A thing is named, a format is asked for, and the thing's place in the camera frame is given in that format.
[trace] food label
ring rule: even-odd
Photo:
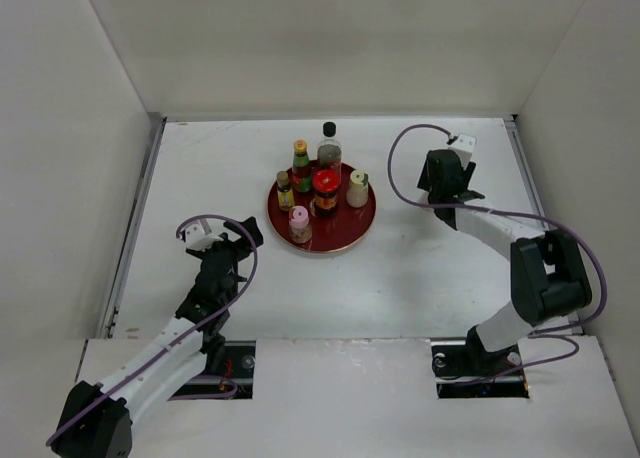
[[[293,206],[293,192],[291,190],[285,191],[284,193],[278,192],[278,204],[280,208],[284,210],[288,210]]]
[[[316,195],[316,206],[319,206],[323,210],[331,210],[337,204],[338,195],[332,196],[331,198],[322,198],[321,196]]]
[[[306,193],[311,190],[311,176],[299,178],[296,175],[293,175],[291,177],[291,181],[293,181],[293,187],[301,193]]]
[[[309,155],[305,153],[304,156],[293,155],[293,166],[307,166],[309,164]]]

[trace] white table surface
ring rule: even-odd
[[[322,120],[168,124],[115,337],[153,337],[174,314],[199,270],[174,230],[199,213],[237,220],[253,215],[265,237],[255,282],[224,328],[229,339],[466,335],[509,300],[509,266],[474,238],[393,194],[386,176],[389,148],[403,128],[421,122],[477,137],[471,188],[496,207],[532,210],[501,119],[341,119],[337,138],[344,161],[369,173],[377,214],[354,248],[306,254],[271,229],[266,197],[276,172],[291,166],[294,140],[306,139],[314,157]],[[394,160],[405,194],[421,195],[416,183],[426,153],[445,147],[444,135],[433,131],[405,138]],[[241,271],[248,273],[250,263]]]
[[[440,400],[427,340],[259,340],[254,398],[171,402],[134,437],[131,458],[632,458],[637,450],[593,337],[527,372],[530,399]],[[146,340],[92,340],[95,382]],[[567,351],[522,340],[531,361]]]

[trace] sauce bottle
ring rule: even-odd
[[[292,206],[295,206],[289,175],[286,171],[279,171],[276,175],[276,181],[278,183],[278,205],[282,211],[289,211]]]
[[[321,170],[331,170],[342,178],[342,147],[336,136],[336,124],[327,121],[322,126],[322,134],[324,139],[318,145],[318,167]]]
[[[299,193],[311,191],[311,163],[307,154],[307,142],[297,140],[293,143],[293,167],[291,169],[293,187]]]

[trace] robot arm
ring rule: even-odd
[[[263,238],[255,218],[249,218],[241,225],[251,234],[256,246],[261,246]],[[232,223],[225,222],[224,226],[239,233]],[[182,239],[187,253],[199,258],[201,264],[195,284],[175,316],[141,353],[118,371],[96,384],[82,381],[74,386],[58,428],[103,396],[103,392],[118,386],[128,375],[145,366],[160,351],[166,349],[167,353],[55,439],[51,449],[57,455],[64,458],[126,458],[136,429],[188,380],[219,367],[225,346],[225,339],[219,332],[229,318],[228,311],[203,328],[186,334],[177,344],[174,341],[227,306],[238,294],[238,283],[245,281],[238,275],[238,263],[251,254],[251,246],[245,237],[232,242],[226,233],[214,236],[204,221],[189,225]]]
[[[418,188],[428,193],[430,204],[493,209],[483,195],[468,189],[475,170],[470,161],[474,147],[475,138],[459,135],[448,149],[428,153]],[[577,243],[563,231],[547,231],[465,208],[436,208],[435,214],[454,230],[490,246],[511,264],[511,301],[467,334],[466,363],[458,368],[471,370],[470,376],[493,371],[496,360],[535,327],[591,302]]]

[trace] white wall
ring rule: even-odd
[[[148,133],[88,0],[0,0],[2,456],[51,456]]]
[[[520,109],[583,0],[92,0],[147,109]]]
[[[574,225],[602,259],[611,296],[592,330],[611,360],[636,440],[639,30],[640,0],[587,0],[518,119],[545,211]]]

